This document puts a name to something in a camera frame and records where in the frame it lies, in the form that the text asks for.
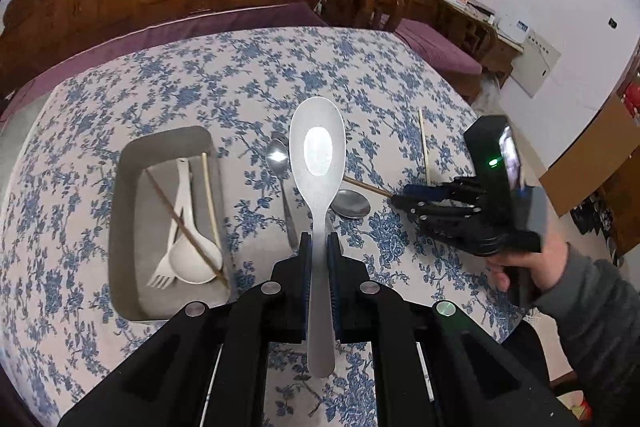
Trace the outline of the right forearm grey sleeve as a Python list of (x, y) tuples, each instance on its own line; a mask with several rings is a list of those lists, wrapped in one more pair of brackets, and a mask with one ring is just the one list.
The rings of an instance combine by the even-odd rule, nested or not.
[(595, 426), (639, 422), (639, 293), (614, 265), (568, 250), (567, 264), (536, 301), (560, 343)]

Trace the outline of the right hand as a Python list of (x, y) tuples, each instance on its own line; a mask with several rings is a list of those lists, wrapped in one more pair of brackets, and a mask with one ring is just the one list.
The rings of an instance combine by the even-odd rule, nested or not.
[(532, 276), (535, 286), (548, 291), (562, 277), (568, 258), (568, 244), (560, 237), (548, 236), (541, 253), (503, 253), (487, 259), (487, 265), (497, 283), (499, 291), (507, 291), (511, 279), (508, 268), (523, 268)]

